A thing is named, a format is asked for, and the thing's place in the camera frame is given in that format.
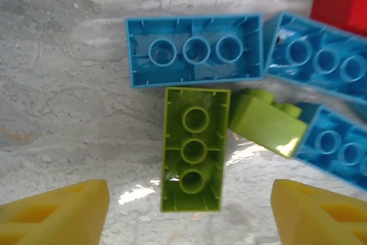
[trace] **yellow triangular piece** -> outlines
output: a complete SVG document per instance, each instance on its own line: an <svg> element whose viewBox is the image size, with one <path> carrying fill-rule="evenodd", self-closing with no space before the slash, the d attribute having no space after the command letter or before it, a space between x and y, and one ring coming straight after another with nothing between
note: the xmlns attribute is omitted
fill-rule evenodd
<svg viewBox="0 0 367 245"><path fill-rule="evenodd" d="M283 245L366 245L367 202L275 180L271 206Z"/></svg>
<svg viewBox="0 0 367 245"><path fill-rule="evenodd" d="M0 205L0 245L98 245L109 204L89 180Z"/></svg>

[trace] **white marble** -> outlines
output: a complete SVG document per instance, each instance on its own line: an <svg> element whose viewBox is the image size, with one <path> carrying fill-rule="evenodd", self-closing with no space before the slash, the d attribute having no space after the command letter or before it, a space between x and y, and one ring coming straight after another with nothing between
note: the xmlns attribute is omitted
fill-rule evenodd
<svg viewBox="0 0 367 245"><path fill-rule="evenodd" d="M312 0L0 0L0 203L105 178L101 244L280 244L269 197L290 178L361 199L352 186L229 133L220 213L159 212L163 89L130 89L126 16L279 10ZM279 100L341 102L271 79Z"/></svg>

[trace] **green brick underside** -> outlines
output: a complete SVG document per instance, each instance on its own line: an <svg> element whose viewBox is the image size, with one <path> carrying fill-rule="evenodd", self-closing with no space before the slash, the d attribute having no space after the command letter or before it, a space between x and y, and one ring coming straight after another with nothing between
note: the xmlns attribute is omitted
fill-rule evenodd
<svg viewBox="0 0 367 245"><path fill-rule="evenodd" d="M230 90L166 88L163 120L162 212L215 212L220 210L230 102ZM205 108L210 117L206 130L197 134L186 131L182 125L182 110L192 104ZM206 161L213 168L204 189L196 194L183 192L179 181L172 181L172 179L178 179L178 166L184 162L180 154L180 143L185 138L199 138L205 142L208 148Z"/></svg>
<svg viewBox="0 0 367 245"><path fill-rule="evenodd" d="M229 128L282 157L291 158L307 124L254 96L236 95Z"/></svg>

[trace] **stone surface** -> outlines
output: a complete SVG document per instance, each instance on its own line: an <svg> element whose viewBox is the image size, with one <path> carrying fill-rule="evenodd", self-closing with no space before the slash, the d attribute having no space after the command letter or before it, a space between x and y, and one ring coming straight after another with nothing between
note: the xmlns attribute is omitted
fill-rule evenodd
<svg viewBox="0 0 367 245"><path fill-rule="evenodd" d="M124 18L280 10L312 0L0 0L0 203L105 178L101 244L278 245L275 178L367 199L347 184L229 133L220 213L159 212L163 89L132 90ZM278 100L341 102L272 79Z"/></svg>

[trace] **lime green lego brick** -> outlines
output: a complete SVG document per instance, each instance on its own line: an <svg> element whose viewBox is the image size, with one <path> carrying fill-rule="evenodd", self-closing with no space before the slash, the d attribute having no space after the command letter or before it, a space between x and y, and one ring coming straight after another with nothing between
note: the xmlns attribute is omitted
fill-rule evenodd
<svg viewBox="0 0 367 245"><path fill-rule="evenodd" d="M167 87L162 212L219 211L231 91Z"/></svg>
<svg viewBox="0 0 367 245"><path fill-rule="evenodd" d="M298 119L302 110L275 103L265 90L246 88L232 96L229 128L274 153L291 158L307 124Z"/></svg>

